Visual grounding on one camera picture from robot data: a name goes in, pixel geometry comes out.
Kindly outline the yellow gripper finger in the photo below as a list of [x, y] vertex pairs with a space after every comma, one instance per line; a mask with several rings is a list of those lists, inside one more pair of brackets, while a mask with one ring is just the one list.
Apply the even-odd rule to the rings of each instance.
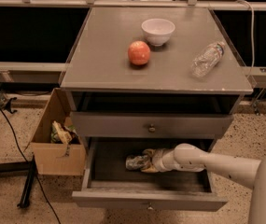
[[145, 162], [143, 166], [141, 167], [141, 171], [143, 173], [157, 173], [157, 168], [150, 162]]
[[155, 155], [155, 153], [156, 150], [153, 148], [147, 148], [142, 152], [143, 155], [148, 155], [150, 158], [152, 158]]

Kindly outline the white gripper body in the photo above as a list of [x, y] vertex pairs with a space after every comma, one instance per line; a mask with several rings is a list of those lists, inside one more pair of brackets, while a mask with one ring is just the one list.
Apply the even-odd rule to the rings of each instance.
[[152, 163], [158, 172], [172, 171], [171, 163], [173, 161], [173, 151], [171, 149], [159, 148], [155, 150], [152, 157]]

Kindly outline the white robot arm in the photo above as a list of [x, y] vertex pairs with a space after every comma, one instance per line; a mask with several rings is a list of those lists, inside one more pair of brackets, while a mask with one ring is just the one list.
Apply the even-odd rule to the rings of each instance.
[[248, 224], [266, 224], [266, 156], [261, 160], [205, 152], [190, 144], [175, 148], [146, 149], [143, 172], [172, 170], [221, 175], [252, 190]]

